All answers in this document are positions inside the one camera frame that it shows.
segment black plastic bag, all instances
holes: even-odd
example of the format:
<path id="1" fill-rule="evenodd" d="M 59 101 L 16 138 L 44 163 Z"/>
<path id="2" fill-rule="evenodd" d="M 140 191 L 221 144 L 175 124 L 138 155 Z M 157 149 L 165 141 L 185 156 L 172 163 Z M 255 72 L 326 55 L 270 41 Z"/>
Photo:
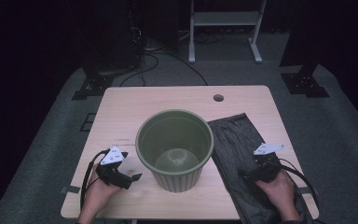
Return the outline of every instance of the black plastic bag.
<path id="1" fill-rule="evenodd" d="M 281 217 L 267 195 L 243 173 L 259 169 L 253 152 L 265 143 L 245 114 L 208 122 L 214 138 L 213 161 L 233 200 L 242 223 L 280 223 Z M 296 210 L 304 223 L 313 223 L 304 199 L 295 186 Z"/>

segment bucket rim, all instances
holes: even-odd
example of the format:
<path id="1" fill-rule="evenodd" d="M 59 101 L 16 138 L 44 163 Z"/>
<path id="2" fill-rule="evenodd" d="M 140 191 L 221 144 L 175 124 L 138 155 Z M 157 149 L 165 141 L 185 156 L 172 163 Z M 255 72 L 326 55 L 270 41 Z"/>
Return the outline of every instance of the bucket rim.
<path id="1" fill-rule="evenodd" d="M 141 151 L 140 151 L 140 148 L 139 148 L 139 137 L 140 137 L 140 133 L 141 133 L 141 130 L 143 129 L 143 127 L 146 125 L 146 123 L 148 121 L 150 121 L 151 119 L 157 117 L 157 116 L 160 116 L 161 114 L 166 114 L 166 113 L 171 113 L 171 112 L 180 112 L 180 113 L 184 113 L 184 114 L 189 114 L 191 116 L 194 116 L 196 117 L 197 119 L 199 119 L 200 121 L 202 121 L 202 123 L 205 125 L 206 127 L 206 131 L 208 132 L 208 134 L 210 135 L 211 137 L 211 145 L 209 147 L 209 150 L 208 150 L 208 153 L 207 155 L 205 156 L 205 158 L 200 161 L 199 164 L 197 164 L 196 166 L 192 167 L 191 169 L 188 169 L 188 170 L 185 170 L 185 171 L 181 171 L 181 172 L 166 172 L 166 171 L 162 171 L 162 170 L 159 170 L 157 169 L 156 167 L 152 166 L 149 162 L 147 162 L 145 160 L 145 158 L 141 155 Z M 138 158 L 139 160 L 141 160 L 142 164 L 144 166 L 146 166 L 147 169 L 149 169 L 151 172 L 154 172 L 154 173 L 157 173 L 159 175 L 166 175 L 166 176 L 179 176 L 179 175 L 189 175 L 189 174 L 192 174 L 194 172 L 196 172 L 197 170 L 201 169 L 205 163 L 212 157 L 212 153 L 213 153 L 213 143 L 214 143 L 214 140 L 213 140 L 213 132 L 212 132 L 212 129 L 211 127 L 209 126 L 209 124 L 205 121 L 205 119 L 203 119 L 201 116 L 199 116 L 198 114 L 194 113 L 194 112 L 191 112 L 191 111 L 188 111 L 188 110 L 184 110 L 184 109 L 168 109 L 168 110 L 163 110 L 163 111 L 160 111 L 154 115 L 152 115 L 150 118 L 148 118 L 147 120 L 145 120 L 145 122 L 141 125 L 141 127 L 139 128 L 138 130 L 138 133 L 136 134 L 136 139 L 135 139 L 135 148 L 136 148 L 136 153 L 138 155 Z"/>

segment gray carpet floor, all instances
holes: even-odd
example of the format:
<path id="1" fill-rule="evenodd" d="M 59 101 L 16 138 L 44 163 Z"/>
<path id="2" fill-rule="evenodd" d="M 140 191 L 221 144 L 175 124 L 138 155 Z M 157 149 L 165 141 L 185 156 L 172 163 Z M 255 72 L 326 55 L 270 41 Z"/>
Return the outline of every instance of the gray carpet floor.
<path id="1" fill-rule="evenodd" d="M 281 73 L 297 72 L 299 67 L 279 67 L 289 34 L 260 34 L 257 40 L 262 64 L 256 64 L 248 35 L 225 35 L 212 45 L 196 45 L 196 63 L 211 86 L 266 85 L 280 111 L 302 170 L 319 191 L 320 217 L 325 223 L 358 223 L 358 112 L 339 87 L 336 78 L 322 66 L 314 77 L 325 87 L 329 98 L 307 98 L 292 95 Z M 187 61 L 187 45 L 178 52 L 163 49 Z M 199 86 L 202 78 L 182 61 L 165 54 L 158 58 L 156 68 L 143 74 L 146 86 Z M 145 56 L 143 70 L 156 59 Z M 129 77 L 117 77 L 112 86 L 119 86 Z M 20 168 L 0 202 L 2 223 L 74 223 L 61 216 L 65 195 L 78 159 L 88 137 L 80 132 L 88 113 L 97 112 L 101 96 L 72 101 L 85 79 L 81 68 L 68 79 L 50 109 L 30 146 Z M 122 86 L 143 86 L 139 76 Z M 117 220 L 98 220 L 98 223 Z"/>

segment green plastic bucket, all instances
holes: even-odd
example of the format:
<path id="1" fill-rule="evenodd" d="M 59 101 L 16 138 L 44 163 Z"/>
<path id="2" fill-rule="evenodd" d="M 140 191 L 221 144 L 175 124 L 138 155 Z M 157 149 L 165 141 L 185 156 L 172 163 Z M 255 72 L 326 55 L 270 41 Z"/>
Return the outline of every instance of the green plastic bucket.
<path id="1" fill-rule="evenodd" d="M 139 129 L 136 152 L 158 184 L 170 192 L 193 188 L 211 158 L 213 135 L 208 123 L 185 110 L 166 110 Z"/>

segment dark background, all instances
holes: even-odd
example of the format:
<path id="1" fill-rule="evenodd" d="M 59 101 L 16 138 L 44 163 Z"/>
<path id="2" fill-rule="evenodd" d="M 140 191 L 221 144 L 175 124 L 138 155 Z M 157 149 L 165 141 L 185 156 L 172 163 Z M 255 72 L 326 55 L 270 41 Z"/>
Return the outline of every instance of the dark background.
<path id="1" fill-rule="evenodd" d="M 257 7 L 241 0 L 196 2 L 197 10 Z M 152 25 L 164 13 L 174 31 L 188 29 L 189 1 L 152 3 L 138 12 L 147 35 L 173 36 L 171 29 L 156 34 Z M 289 31 L 282 66 L 316 58 L 358 109 L 358 2 L 269 0 L 262 32 Z M 62 85 L 82 66 L 84 48 L 66 1 L 0 0 L 0 199 Z"/>

